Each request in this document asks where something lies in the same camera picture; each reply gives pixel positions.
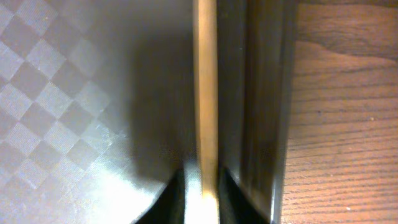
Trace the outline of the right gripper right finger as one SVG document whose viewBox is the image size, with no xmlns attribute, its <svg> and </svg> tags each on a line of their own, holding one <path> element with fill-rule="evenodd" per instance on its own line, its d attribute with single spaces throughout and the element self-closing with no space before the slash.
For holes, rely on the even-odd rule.
<svg viewBox="0 0 398 224">
<path fill-rule="evenodd" d="M 269 224 L 251 205 L 225 167 L 219 168 L 218 198 L 221 224 Z"/>
</svg>

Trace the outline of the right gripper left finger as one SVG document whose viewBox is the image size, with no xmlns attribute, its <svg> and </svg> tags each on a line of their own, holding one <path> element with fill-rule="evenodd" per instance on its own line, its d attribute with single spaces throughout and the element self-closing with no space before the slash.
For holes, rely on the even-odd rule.
<svg viewBox="0 0 398 224">
<path fill-rule="evenodd" d="M 185 177 L 183 169 L 175 171 L 159 198 L 134 224 L 184 224 Z"/>
</svg>

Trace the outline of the wooden chopstick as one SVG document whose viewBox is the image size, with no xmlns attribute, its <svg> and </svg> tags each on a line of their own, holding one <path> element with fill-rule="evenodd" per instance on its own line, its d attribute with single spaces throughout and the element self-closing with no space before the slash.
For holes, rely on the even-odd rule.
<svg viewBox="0 0 398 224">
<path fill-rule="evenodd" d="M 218 64 L 216 0 L 193 1 L 195 116 L 201 194 L 217 198 Z"/>
</svg>

